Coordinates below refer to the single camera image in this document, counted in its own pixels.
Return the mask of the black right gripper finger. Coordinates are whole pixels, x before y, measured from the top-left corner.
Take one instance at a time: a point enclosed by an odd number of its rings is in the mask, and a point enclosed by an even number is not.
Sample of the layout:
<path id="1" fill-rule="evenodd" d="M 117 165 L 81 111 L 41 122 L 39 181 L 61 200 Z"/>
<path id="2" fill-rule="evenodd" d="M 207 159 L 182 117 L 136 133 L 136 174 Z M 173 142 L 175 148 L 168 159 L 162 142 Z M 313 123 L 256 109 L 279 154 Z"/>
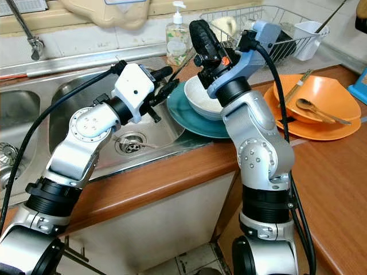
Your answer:
<path id="1" fill-rule="evenodd" d="M 220 45 L 205 20 L 194 20 L 189 24 L 192 46 L 196 53 L 209 57 L 219 57 Z"/>

